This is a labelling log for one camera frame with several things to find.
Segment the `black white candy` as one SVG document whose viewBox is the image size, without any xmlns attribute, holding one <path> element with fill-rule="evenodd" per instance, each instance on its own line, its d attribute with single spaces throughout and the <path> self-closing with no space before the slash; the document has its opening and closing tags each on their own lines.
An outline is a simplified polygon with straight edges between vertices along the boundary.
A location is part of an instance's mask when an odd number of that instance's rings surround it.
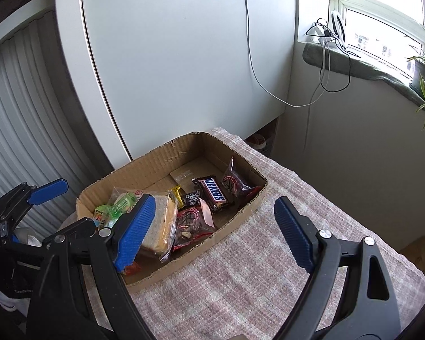
<svg viewBox="0 0 425 340">
<path fill-rule="evenodd" d="M 182 195 L 182 204 L 184 208 L 198 207 L 201 205 L 201 197 L 197 192 L 191 192 Z"/>
</svg>

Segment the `dark green windowsill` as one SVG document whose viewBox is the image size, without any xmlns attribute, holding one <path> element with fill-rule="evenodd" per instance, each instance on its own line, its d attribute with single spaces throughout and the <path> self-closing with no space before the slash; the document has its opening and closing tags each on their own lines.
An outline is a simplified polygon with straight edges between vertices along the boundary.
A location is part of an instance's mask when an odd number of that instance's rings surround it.
<svg viewBox="0 0 425 340">
<path fill-rule="evenodd" d="M 308 65 L 323 68 L 324 59 L 322 58 L 322 52 L 323 49 L 320 44 L 306 43 L 302 52 L 302 58 Z M 420 95 L 398 80 L 398 78 L 384 71 L 380 71 L 376 67 L 363 61 L 350 58 L 347 54 L 332 50 L 331 48 L 326 49 L 326 68 L 347 77 L 360 78 L 368 81 L 383 81 L 417 106 L 423 103 Z"/>
</svg>

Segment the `Snickers chocolate bar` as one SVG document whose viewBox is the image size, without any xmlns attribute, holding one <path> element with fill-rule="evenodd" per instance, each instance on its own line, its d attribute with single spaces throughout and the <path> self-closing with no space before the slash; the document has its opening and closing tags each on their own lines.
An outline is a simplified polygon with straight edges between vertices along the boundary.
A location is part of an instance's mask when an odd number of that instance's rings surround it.
<svg viewBox="0 0 425 340">
<path fill-rule="evenodd" d="M 231 205 L 230 199 L 222 191 L 214 175 L 198 177 L 192 182 L 212 212 L 217 213 Z"/>
</svg>

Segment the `white cabinet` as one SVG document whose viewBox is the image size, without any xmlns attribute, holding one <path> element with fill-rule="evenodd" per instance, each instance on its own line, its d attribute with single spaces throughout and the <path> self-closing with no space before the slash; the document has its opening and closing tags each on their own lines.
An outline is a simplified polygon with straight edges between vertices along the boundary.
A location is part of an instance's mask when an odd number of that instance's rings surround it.
<svg viewBox="0 0 425 340">
<path fill-rule="evenodd" d="M 113 167 L 285 110 L 296 0 L 55 0 L 76 94 Z"/>
</svg>

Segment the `yellow candy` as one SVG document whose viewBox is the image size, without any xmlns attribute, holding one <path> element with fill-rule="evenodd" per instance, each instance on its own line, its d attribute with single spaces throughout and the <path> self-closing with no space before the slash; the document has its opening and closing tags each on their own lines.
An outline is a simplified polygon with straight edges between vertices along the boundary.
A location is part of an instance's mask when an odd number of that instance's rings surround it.
<svg viewBox="0 0 425 340">
<path fill-rule="evenodd" d="M 172 187 L 170 189 L 171 193 L 174 195 L 174 197 L 177 200 L 178 210 L 182 210 L 182 208 L 184 207 L 184 202 L 182 200 L 181 189 L 182 189 L 182 187 L 179 186 L 179 185 L 174 186 L 174 187 Z"/>
</svg>

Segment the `packaged white bread slice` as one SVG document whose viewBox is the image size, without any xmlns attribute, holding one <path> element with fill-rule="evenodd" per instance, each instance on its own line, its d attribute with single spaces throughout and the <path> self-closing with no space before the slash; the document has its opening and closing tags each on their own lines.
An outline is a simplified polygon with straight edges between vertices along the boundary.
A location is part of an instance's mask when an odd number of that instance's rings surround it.
<svg viewBox="0 0 425 340">
<path fill-rule="evenodd" d="M 111 204 L 123 192 L 136 191 L 114 187 L 108 204 Z M 146 233 L 142 248 L 157 256 L 161 262 L 168 260 L 176 234 L 177 200 L 171 191 L 150 191 L 156 202 L 156 212 L 152 224 Z"/>
</svg>

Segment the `pink checked tablecloth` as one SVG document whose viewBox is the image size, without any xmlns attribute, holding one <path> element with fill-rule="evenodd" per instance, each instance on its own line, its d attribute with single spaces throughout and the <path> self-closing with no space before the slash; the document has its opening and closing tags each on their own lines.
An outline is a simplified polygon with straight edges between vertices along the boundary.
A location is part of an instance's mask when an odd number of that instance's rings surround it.
<svg viewBox="0 0 425 340">
<path fill-rule="evenodd" d="M 165 191 L 175 185 L 176 172 L 190 170 L 195 162 L 205 175 L 221 176 L 230 160 L 245 177 L 263 184 L 257 198 L 218 214 L 212 236 L 168 262 L 143 256 L 139 272 L 126 279 L 135 306 L 158 339 L 271 339 L 277 333 L 308 278 L 275 222 L 278 197 L 291 199 L 300 213 L 340 239 L 371 235 L 295 172 L 222 128 L 177 137 L 88 186 L 77 199 L 77 215 L 91 216 L 116 188 Z"/>
</svg>

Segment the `white slatted radiator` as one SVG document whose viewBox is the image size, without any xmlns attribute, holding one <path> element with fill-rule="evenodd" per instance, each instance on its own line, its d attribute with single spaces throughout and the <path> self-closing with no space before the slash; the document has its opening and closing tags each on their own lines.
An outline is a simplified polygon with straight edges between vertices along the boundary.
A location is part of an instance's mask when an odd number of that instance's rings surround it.
<svg viewBox="0 0 425 340">
<path fill-rule="evenodd" d="M 21 183 L 59 178 L 68 191 L 20 222 L 39 238 L 54 233 L 76 198 L 112 170 L 74 91 L 49 11 L 0 44 L 0 197 Z"/>
</svg>

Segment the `red dark candy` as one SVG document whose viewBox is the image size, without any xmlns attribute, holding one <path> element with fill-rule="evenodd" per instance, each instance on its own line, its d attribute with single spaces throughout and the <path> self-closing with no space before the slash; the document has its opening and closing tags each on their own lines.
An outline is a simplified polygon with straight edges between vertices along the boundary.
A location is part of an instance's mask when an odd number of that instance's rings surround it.
<svg viewBox="0 0 425 340">
<path fill-rule="evenodd" d="M 184 208 L 177 214 L 177 230 L 173 251 L 189 247 L 201 238 L 212 235 L 216 228 L 206 225 L 201 207 Z"/>
</svg>

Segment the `brown cardboard box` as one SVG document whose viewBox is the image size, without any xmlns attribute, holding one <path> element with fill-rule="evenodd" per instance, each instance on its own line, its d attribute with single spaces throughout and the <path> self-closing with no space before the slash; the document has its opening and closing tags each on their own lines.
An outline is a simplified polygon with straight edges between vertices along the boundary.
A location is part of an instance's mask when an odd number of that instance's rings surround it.
<svg viewBox="0 0 425 340">
<path fill-rule="evenodd" d="M 267 180 L 246 159 L 251 149 L 230 147 L 222 135 L 188 133 L 113 171 L 77 198 L 77 217 L 112 228 L 143 194 L 156 215 L 124 275 L 138 292 L 174 273 L 226 237 L 259 207 Z"/>
</svg>

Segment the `dark snack red-edged clear bag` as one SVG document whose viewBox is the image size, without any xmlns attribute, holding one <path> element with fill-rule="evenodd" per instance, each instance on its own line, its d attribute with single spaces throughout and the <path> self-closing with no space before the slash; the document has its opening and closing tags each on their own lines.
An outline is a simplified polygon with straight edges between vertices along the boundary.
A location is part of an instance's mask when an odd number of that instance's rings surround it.
<svg viewBox="0 0 425 340">
<path fill-rule="evenodd" d="M 221 180 L 222 186 L 243 206 L 253 199 L 262 189 L 261 185 L 251 185 L 235 168 L 235 157 L 231 157 L 229 165 Z"/>
</svg>

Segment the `green candy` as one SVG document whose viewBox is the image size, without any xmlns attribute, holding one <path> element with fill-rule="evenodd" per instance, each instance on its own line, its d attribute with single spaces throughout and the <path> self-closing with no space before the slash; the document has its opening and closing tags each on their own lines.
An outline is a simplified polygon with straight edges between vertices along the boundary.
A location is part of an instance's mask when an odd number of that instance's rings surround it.
<svg viewBox="0 0 425 340">
<path fill-rule="evenodd" d="M 136 206 L 143 192 L 140 190 L 121 193 L 110 206 L 110 219 L 117 220 Z"/>
</svg>

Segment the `round jelly cup colourful lid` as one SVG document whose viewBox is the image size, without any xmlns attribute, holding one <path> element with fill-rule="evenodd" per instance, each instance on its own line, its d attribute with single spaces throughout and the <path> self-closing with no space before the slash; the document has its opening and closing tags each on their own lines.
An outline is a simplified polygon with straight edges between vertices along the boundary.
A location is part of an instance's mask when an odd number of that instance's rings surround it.
<svg viewBox="0 0 425 340">
<path fill-rule="evenodd" d="M 93 212 L 93 221 L 98 228 L 112 228 L 123 212 L 116 206 L 104 204 Z"/>
</svg>

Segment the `pink candy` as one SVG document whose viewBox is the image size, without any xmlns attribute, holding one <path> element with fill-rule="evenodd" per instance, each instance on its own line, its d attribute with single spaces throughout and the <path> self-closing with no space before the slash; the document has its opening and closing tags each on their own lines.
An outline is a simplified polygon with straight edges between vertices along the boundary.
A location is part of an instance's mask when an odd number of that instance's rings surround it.
<svg viewBox="0 0 425 340">
<path fill-rule="evenodd" d="M 210 226 L 211 228 L 214 228 L 215 225 L 214 225 L 213 216 L 212 216 L 211 210 L 209 208 L 209 205 L 202 198 L 200 198 L 199 201 L 200 201 L 200 207 L 201 207 L 202 214 L 203 214 L 203 219 L 204 219 L 206 225 Z"/>
</svg>

